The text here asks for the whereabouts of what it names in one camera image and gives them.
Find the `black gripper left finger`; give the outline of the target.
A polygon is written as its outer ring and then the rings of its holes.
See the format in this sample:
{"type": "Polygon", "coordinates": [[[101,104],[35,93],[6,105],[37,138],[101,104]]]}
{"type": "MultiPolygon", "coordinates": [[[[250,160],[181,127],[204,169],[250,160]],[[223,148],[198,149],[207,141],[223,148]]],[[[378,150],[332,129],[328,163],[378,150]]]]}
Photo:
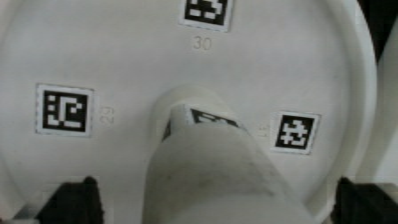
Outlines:
{"type": "Polygon", "coordinates": [[[38,224],[104,224],[99,187],[90,176],[60,185],[35,219],[38,224]]]}

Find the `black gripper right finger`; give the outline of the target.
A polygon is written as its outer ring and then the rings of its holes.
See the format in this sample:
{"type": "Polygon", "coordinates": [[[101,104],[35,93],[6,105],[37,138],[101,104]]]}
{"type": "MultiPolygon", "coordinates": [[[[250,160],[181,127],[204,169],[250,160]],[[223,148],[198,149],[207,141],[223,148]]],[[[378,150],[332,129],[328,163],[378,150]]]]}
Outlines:
{"type": "Polygon", "coordinates": [[[332,224],[398,224],[398,202],[374,183],[337,181],[332,224]]]}

